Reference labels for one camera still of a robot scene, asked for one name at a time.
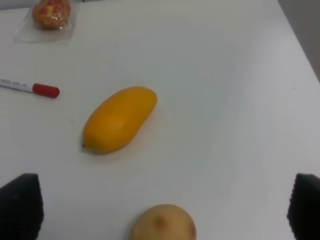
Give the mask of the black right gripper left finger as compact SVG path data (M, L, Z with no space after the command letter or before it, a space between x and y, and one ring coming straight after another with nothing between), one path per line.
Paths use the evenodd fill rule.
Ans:
M0 188L0 238L36 240L44 220L39 176L24 173Z

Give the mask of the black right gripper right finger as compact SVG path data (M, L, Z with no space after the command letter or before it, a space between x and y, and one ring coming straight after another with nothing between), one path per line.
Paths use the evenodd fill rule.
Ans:
M287 212L296 240L320 238L320 178L298 173L295 177Z

